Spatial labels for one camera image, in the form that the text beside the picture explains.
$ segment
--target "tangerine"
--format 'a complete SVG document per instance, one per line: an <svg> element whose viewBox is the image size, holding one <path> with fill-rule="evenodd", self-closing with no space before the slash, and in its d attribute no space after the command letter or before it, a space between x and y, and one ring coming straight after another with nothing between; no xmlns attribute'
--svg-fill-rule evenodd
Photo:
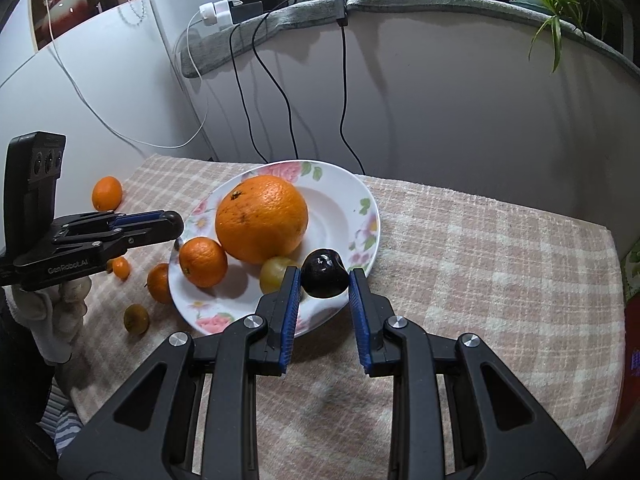
<svg viewBox="0 0 640 480"><path fill-rule="evenodd" d="M97 211L117 209L122 202L122 185L114 176L106 176L96 182L91 202Z"/></svg>
<svg viewBox="0 0 640 480"><path fill-rule="evenodd" d="M198 236L185 243L178 253L180 268L193 285L217 285L225 277L228 262L222 247L211 238Z"/></svg>
<svg viewBox="0 0 640 480"><path fill-rule="evenodd" d="M111 270L122 281L125 281L131 272L131 266L124 256L118 256L111 260Z"/></svg>
<svg viewBox="0 0 640 480"><path fill-rule="evenodd" d="M216 212L216 235L225 251L249 264L287 256L309 222L306 202L293 184L259 175L238 184Z"/></svg>
<svg viewBox="0 0 640 480"><path fill-rule="evenodd" d="M169 264L157 264L146 276L146 290L158 303L171 304Z"/></svg>
<svg viewBox="0 0 640 480"><path fill-rule="evenodd" d="M124 328L133 335L143 335L149 328L149 313L139 303L129 305L122 316Z"/></svg>

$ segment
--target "gray towel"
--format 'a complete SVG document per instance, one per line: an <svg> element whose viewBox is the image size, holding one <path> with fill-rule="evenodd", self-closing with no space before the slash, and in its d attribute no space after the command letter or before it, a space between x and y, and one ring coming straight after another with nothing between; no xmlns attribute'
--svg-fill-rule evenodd
<svg viewBox="0 0 640 480"><path fill-rule="evenodd" d="M535 10L493 0L347 0L347 9L350 14L355 12L466 12L526 23L535 27L539 27L548 18L545 14ZM235 56L251 50L251 38L261 19L262 16L257 16L247 20L241 23L238 30L235 31L232 38ZM334 0L300 2L284 9L274 10L267 18L266 24L263 23L260 26L255 37L255 44L264 43L281 30L317 27L333 22L335 22ZM200 73L211 72L231 60L229 35L234 27L206 36L199 41L191 42L190 40L191 55ZM621 63L631 75L640 78L640 69L609 45L589 34L584 38L569 23L562 22L562 28L566 37L580 41ZM198 76L186 48L180 51L180 61L182 74L185 77L196 78Z"/></svg>

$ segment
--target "beige plaid tablecloth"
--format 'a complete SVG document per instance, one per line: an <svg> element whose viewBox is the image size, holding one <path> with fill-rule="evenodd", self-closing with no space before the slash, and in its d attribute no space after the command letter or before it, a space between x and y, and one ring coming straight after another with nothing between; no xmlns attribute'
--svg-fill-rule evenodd
<svg viewBox="0 0 640 480"><path fill-rule="evenodd" d="M124 183L127 213L183 216L249 164L152 156ZM382 218L369 283L397 314L450 338L475 332L504 360L591 463L604 448L623 370L618 257L601 226L436 187L363 177ZM189 331L154 303L146 274L170 244L127 253L131 276L94 276L84 332L59 380L87 421L171 333ZM123 329L131 303L149 331ZM259 378L263 479L386 478L392 381L367 378L347 309L296 339L284 378ZM447 451L451 468L450 449Z"/></svg>

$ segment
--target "white glove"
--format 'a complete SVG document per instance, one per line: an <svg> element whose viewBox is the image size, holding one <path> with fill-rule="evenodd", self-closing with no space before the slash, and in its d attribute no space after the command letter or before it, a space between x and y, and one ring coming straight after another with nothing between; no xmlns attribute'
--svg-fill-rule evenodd
<svg viewBox="0 0 640 480"><path fill-rule="evenodd" d="M12 316L31 330L40 354L51 363L69 361L70 343L82 329L84 298L90 290L88 276L35 292L25 292L20 285L4 288Z"/></svg>

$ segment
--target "red object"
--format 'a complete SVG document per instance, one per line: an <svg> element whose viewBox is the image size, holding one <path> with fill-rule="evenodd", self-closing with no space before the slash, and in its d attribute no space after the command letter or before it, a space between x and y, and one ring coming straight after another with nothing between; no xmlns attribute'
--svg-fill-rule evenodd
<svg viewBox="0 0 640 480"><path fill-rule="evenodd" d="M625 329L625 374L617 417L619 424L626 420L640 400L640 294L626 304Z"/></svg>
<svg viewBox="0 0 640 480"><path fill-rule="evenodd" d="M64 34L91 16L87 0L43 0L42 3L49 7L51 31L54 38ZM44 17L40 27L40 36L46 40L45 44L50 43L49 15Z"/></svg>

